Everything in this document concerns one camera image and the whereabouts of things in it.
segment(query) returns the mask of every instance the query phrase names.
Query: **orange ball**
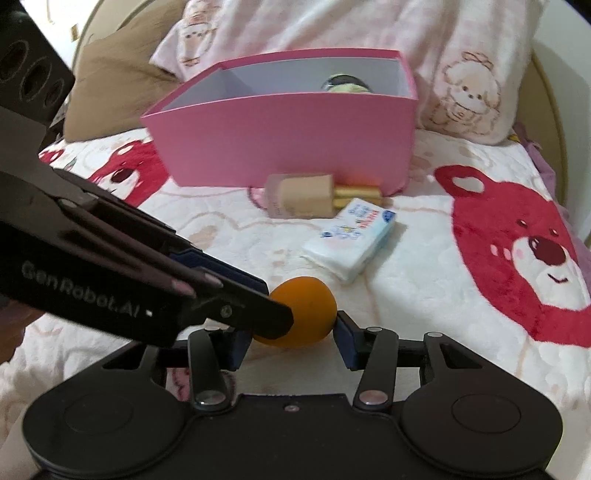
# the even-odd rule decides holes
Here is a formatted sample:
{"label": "orange ball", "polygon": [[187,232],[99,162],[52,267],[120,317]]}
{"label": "orange ball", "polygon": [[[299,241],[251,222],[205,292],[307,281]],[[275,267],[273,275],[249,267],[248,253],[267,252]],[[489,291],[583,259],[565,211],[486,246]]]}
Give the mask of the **orange ball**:
{"label": "orange ball", "polygon": [[294,324],[276,340],[255,336],[266,345],[298,348],[320,342],[332,330],[336,320],[336,300],[318,278],[296,277],[271,292],[271,298],[291,308]]}

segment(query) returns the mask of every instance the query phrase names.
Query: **blanket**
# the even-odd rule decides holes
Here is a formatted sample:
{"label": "blanket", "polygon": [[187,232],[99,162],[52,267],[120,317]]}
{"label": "blanket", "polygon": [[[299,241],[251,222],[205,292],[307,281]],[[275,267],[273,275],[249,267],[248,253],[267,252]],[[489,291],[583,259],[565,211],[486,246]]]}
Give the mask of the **blanket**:
{"label": "blanket", "polygon": [[[60,142],[40,158],[141,206],[271,290],[315,276],[361,327],[456,339],[558,407],[564,437],[549,471],[560,480],[591,475],[591,299],[569,233],[520,143],[488,147],[417,131],[409,185],[389,200],[394,230],[348,286],[300,255],[325,220],[270,219],[246,189],[178,187],[144,129]],[[51,315],[31,325],[14,359],[0,367],[0,442],[36,396],[124,343]],[[419,385],[417,371],[401,370],[396,399]],[[236,389],[351,397],[359,377],[328,338],[296,350],[253,342]],[[183,372],[168,386],[182,398]]]}

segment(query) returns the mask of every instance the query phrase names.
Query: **open pink box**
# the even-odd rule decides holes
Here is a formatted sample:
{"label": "open pink box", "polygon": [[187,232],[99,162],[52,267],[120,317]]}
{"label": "open pink box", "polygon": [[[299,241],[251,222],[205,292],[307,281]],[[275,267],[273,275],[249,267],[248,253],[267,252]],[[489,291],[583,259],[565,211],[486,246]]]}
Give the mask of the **open pink box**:
{"label": "open pink box", "polygon": [[[327,93],[344,73],[373,92]],[[272,173],[331,173],[337,184],[408,180],[417,93],[400,52],[323,48],[218,63],[142,117],[181,186],[262,187]]]}

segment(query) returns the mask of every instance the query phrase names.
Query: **bear nose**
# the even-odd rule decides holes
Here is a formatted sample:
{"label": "bear nose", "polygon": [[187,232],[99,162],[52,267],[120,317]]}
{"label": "bear nose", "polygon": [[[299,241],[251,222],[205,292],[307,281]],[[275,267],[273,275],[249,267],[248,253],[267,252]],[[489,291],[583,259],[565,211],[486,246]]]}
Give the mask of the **bear nose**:
{"label": "bear nose", "polygon": [[531,236],[528,240],[531,251],[538,260],[546,265],[562,265],[566,262],[566,254],[562,247],[543,236]]}
{"label": "bear nose", "polygon": [[121,170],[117,170],[115,173],[113,173],[111,181],[113,183],[121,183],[122,181],[125,181],[131,177],[133,172],[134,171],[131,168],[122,168]]}

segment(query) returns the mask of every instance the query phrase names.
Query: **wall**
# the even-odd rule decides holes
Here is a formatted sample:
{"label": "wall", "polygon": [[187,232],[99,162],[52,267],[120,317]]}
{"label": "wall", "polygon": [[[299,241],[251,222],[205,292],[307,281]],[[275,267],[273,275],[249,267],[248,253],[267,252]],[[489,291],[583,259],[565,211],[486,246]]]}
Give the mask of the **wall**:
{"label": "wall", "polygon": [[577,235],[591,232],[591,25],[564,0],[550,0],[534,50],[550,79],[566,137],[566,206]]}
{"label": "wall", "polygon": [[21,0],[21,3],[56,52],[71,67],[76,42],[72,41],[70,29],[78,24],[79,33],[82,32],[97,0],[49,0],[53,24],[47,19],[46,0]]}

